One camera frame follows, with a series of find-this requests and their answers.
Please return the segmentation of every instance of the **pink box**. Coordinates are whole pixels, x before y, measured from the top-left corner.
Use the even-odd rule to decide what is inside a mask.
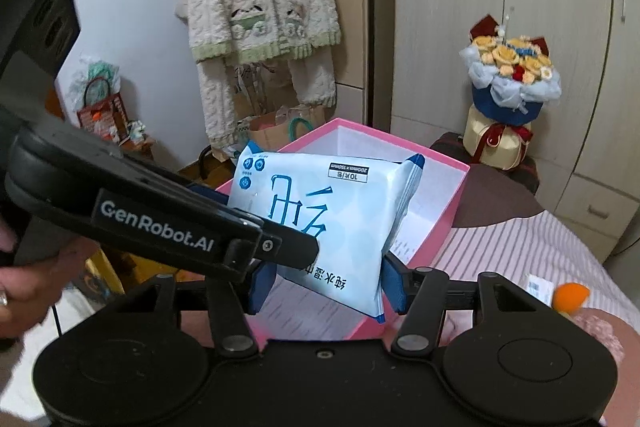
[[[397,136],[341,118],[311,131],[281,152],[360,156],[403,161],[425,157],[422,179],[391,251],[407,266],[429,266],[456,214],[469,166]],[[231,181],[218,188],[228,194]],[[396,314],[385,298],[386,323]],[[370,339],[385,325],[346,306],[278,277],[260,313],[250,317],[260,344],[267,338],[290,340]]]

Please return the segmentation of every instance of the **white wall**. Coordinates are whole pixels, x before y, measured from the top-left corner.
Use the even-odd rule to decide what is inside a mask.
[[[76,0],[80,37],[58,78],[65,92],[80,54],[120,66],[130,118],[140,118],[156,160],[180,168],[207,144],[196,67],[187,28],[174,15],[176,0]]]

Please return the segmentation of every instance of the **label sticker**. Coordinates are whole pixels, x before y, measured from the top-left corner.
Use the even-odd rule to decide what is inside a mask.
[[[367,183],[369,179],[369,167],[347,165],[345,163],[330,163],[329,174],[327,175],[330,178],[338,178],[339,180]]]
[[[534,296],[539,301],[544,302],[547,306],[551,306],[551,301],[554,297],[554,285],[551,281],[537,277],[536,275],[528,274],[527,280],[524,286],[525,291]]]

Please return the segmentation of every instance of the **screw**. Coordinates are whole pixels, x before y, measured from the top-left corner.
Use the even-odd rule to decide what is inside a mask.
[[[316,357],[319,359],[330,359],[334,355],[334,352],[331,349],[319,349],[316,351]]]
[[[254,340],[246,335],[229,335],[222,339],[222,347],[233,353],[246,351],[254,345]]]
[[[405,351],[421,351],[429,346],[429,341],[422,335],[403,335],[396,343]]]

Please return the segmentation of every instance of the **clothing hanging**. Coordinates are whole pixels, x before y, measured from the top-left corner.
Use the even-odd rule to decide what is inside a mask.
[[[176,15],[184,8],[213,147],[235,142],[230,65],[287,59],[300,102],[335,104],[327,47],[340,42],[335,0],[178,0]]]

